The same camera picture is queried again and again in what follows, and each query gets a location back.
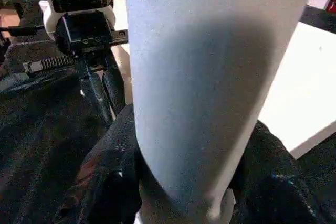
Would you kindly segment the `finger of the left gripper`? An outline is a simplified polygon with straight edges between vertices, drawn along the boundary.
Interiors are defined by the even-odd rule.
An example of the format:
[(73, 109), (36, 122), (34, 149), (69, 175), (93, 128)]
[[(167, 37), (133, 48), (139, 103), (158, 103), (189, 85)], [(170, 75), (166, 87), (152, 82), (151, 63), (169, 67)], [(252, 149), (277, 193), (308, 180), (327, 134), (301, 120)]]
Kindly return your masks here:
[(125, 89), (122, 75), (118, 69), (107, 69), (103, 73), (103, 85), (115, 115), (126, 106)]
[(89, 73), (87, 76), (80, 77), (79, 82), (83, 96), (97, 112), (104, 125), (109, 127), (113, 119), (109, 101), (99, 75), (97, 73)]

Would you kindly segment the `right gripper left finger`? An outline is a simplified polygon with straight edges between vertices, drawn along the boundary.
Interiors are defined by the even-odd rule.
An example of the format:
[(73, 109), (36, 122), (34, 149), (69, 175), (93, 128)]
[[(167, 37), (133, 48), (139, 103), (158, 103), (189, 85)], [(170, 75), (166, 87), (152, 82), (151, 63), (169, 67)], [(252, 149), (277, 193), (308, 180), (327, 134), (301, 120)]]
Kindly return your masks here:
[(142, 205), (133, 105), (122, 109), (84, 158), (57, 223), (134, 223)]

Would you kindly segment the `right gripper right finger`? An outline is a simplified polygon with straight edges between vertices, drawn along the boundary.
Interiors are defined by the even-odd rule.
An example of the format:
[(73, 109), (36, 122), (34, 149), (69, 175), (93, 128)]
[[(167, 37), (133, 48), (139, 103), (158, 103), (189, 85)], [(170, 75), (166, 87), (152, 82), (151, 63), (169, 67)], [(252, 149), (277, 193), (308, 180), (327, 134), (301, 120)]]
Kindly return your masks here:
[(230, 187), (231, 223), (335, 223), (335, 134), (295, 159), (258, 121)]

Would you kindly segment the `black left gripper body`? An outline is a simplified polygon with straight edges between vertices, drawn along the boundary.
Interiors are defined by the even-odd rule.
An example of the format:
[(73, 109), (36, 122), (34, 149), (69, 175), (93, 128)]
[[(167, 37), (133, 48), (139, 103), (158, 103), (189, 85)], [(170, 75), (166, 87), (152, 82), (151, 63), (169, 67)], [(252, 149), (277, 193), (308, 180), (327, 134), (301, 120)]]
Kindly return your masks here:
[(53, 39), (35, 39), (43, 26), (23, 27), (15, 35), (27, 40), (10, 45), (7, 63), (11, 72), (35, 75), (73, 67), (85, 60), (92, 68), (101, 69), (111, 46), (128, 43), (128, 31), (114, 30), (103, 12), (65, 14), (56, 24)]

